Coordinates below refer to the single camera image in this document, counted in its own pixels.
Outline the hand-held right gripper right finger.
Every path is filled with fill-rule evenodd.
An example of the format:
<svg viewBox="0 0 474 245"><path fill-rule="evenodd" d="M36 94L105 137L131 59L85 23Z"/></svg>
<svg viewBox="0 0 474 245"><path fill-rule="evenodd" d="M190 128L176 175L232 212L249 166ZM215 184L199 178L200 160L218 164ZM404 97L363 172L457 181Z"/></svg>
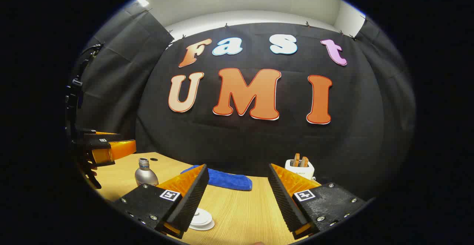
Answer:
<svg viewBox="0 0 474 245"><path fill-rule="evenodd" d="M320 184L273 163L268 167L269 184L294 239L327 232L367 205L337 183Z"/></svg>

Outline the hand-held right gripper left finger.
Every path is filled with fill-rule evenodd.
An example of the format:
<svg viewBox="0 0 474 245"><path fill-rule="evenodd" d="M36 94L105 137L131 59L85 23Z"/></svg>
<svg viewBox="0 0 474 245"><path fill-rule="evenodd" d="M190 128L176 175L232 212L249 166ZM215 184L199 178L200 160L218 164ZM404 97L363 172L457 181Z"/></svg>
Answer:
<svg viewBox="0 0 474 245"><path fill-rule="evenodd" d="M187 232L208 185L206 164L159 185L144 183L112 202L112 206L154 231L181 239Z"/></svg>

